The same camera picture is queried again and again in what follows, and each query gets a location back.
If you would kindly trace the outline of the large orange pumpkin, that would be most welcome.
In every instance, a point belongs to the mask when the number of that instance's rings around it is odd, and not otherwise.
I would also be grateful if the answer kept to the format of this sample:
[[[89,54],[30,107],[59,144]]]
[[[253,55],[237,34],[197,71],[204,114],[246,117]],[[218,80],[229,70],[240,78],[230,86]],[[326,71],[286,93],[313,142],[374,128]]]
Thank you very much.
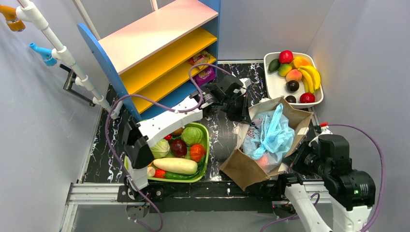
[[[262,155],[258,160],[255,162],[265,171],[268,172],[269,169],[269,158],[266,154]]]

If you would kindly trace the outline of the garlic bulb right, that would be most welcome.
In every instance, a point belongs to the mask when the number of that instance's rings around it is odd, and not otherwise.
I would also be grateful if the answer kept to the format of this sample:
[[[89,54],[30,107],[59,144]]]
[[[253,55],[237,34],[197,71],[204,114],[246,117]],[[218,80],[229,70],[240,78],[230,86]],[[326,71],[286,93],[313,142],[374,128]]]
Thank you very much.
[[[156,169],[152,166],[147,167],[147,177],[154,177],[156,173]]]

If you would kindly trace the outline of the small orange pumpkin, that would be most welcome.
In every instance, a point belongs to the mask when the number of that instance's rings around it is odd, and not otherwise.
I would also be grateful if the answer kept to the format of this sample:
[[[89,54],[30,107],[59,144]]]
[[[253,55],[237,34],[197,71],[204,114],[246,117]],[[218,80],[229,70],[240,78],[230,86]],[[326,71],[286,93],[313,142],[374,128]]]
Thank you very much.
[[[205,155],[205,148],[201,144],[195,144],[190,148],[190,159],[200,162]]]

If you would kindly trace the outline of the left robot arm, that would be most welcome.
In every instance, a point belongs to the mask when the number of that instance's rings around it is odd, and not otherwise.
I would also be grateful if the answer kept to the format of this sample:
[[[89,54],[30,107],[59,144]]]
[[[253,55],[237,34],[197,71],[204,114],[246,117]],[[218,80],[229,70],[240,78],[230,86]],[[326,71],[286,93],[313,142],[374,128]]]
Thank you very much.
[[[248,78],[226,75],[216,83],[205,84],[183,101],[156,117],[126,124],[122,146],[128,166],[126,183],[133,190],[148,186],[147,167],[154,160],[151,148],[168,134],[220,111],[233,122],[250,124]]]

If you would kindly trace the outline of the blue hook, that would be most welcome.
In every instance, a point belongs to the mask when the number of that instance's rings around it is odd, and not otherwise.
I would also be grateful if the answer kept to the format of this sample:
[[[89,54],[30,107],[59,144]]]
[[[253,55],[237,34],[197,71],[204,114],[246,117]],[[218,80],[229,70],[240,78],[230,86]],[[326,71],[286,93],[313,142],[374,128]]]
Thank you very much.
[[[41,56],[46,66],[54,66],[57,64],[57,60],[52,56],[52,50],[38,47],[35,43],[30,43],[29,48]]]

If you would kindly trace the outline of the green cabbage near centre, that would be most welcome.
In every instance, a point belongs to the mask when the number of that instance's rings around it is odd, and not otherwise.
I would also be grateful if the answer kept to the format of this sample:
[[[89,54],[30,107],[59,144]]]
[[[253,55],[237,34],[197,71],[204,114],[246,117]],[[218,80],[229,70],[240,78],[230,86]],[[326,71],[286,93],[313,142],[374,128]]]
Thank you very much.
[[[154,159],[160,159],[166,157],[170,151],[170,145],[167,140],[161,139],[153,147],[150,148]]]

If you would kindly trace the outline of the dark avocado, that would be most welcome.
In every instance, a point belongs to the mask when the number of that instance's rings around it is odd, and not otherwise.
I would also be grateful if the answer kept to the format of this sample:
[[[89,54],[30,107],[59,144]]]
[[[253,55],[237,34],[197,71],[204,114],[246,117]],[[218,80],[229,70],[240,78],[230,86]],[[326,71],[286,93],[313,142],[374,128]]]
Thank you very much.
[[[293,95],[289,95],[289,96],[285,97],[285,100],[286,100],[288,103],[297,103],[297,99],[296,99],[296,97],[293,96]]]
[[[297,92],[297,91],[299,90],[300,84],[299,84],[299,82],[296,81],[296,80],[291,80],[291,81],[288,81],[288,82],[285,84],[285,88],[286,88],[286,91],[287,91],[288,93],[294,94],[295,92]]]

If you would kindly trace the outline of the red apple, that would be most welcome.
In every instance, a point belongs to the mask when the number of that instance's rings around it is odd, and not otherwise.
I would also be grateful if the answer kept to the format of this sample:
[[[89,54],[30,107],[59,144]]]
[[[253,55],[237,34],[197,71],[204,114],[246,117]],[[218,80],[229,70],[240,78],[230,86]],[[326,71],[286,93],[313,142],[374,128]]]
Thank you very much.
[[[316,100],[316,97],[313,93],[306,92],[302,94],[299,98],[300,103],[314,103]]]
[[[284,50],[280,52],[278,60],[281,64],[291,63],[293,61],[293,53],[290,50]]]

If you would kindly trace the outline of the white pipe stand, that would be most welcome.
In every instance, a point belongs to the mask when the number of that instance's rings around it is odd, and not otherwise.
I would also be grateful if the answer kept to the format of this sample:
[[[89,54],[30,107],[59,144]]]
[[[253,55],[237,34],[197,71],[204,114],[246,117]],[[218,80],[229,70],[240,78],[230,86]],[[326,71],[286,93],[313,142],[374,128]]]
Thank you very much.
[[[20,0],[20,6],[16,8],[16,16],[26,22],[31,22],[39,29],[43,35],[54,46],[51,52],[52,57],[62,60],[67,64],[73,72],[76,74],[75,84],[86,88],[93,95],[92,102],[100,105],[106,111],[112,119],[116,119],[119,116],[123,103],[120,106],[111,107],[105,97],[96,89],[92,80],[83,72],[81,67],[76,63],[74,56],[69,49],[63,45],[60,39],[52,31],[48,21],[37,8],[37,6],[30,0]]]

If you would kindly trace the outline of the purple snack bag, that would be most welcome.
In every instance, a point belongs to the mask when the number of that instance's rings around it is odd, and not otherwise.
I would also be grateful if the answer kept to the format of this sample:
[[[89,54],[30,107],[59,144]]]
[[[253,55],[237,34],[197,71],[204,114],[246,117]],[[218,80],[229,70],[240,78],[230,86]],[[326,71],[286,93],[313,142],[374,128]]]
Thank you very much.
[[[207,67],[204,70],[200,71],[198,74],[196,74],[193,79],[195,83],[201,87],[205,84],[207,84],[210,81],[213,81],[216,77],[215,71],[212,67]]]

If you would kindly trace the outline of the light blue plastic bag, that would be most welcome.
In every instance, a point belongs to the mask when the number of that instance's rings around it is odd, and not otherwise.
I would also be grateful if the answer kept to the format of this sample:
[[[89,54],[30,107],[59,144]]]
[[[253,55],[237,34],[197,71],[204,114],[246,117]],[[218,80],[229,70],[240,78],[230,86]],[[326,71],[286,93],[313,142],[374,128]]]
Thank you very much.
[[[254,161],[266,154],[270,172],[280,165],[289,152],[294,137],[294,129],[289,126],[289,120],[283,114],[283,104],[280,103],[275,110],[256,114],[246,133],[242,150]]]

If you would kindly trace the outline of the green cabbage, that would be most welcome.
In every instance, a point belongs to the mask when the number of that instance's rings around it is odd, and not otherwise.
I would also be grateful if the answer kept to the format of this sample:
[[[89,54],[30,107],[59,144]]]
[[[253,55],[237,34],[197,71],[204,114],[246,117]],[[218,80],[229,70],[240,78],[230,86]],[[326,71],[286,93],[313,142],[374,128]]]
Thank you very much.
[[[187,146],[193,146],[199,144],[203,136],[204,134],[199,128],[186,127],[181,134],[181,139]]]
[[[170,145],[167,140],[161,139],[153,147],[150,148],[154,159],[160,159],[166,157],[170,151]]]

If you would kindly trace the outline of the dark red onion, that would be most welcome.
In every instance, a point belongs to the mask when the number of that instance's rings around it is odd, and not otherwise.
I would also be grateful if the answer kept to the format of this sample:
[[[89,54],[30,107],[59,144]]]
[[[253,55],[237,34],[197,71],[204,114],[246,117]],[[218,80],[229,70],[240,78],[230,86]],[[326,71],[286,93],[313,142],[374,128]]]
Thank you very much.
[[[186,144],[182,139],[175,139],[171,142],[170,149],[176,158],[184,158],[188,152]]]

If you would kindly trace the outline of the peach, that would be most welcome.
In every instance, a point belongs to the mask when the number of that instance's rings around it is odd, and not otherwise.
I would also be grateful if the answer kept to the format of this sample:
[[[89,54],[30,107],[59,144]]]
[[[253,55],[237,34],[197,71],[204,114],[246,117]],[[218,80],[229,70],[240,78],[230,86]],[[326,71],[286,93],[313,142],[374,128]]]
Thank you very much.
[[[293,69],[286,74],[285,79],[287,82],[293,80],[299,82],[302,80],[302,73],[297,69]]]

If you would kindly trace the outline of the green chili pepper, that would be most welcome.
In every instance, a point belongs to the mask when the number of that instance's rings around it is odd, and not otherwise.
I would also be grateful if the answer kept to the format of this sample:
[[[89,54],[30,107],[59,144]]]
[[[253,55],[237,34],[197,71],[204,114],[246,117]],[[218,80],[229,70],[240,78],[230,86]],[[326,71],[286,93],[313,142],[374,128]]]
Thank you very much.
[[[177,174],[173,172],[166,172],[165,173],[165,178],[166,179],[171,179],[171,180],[191,180],[195,178],[198,174]]]

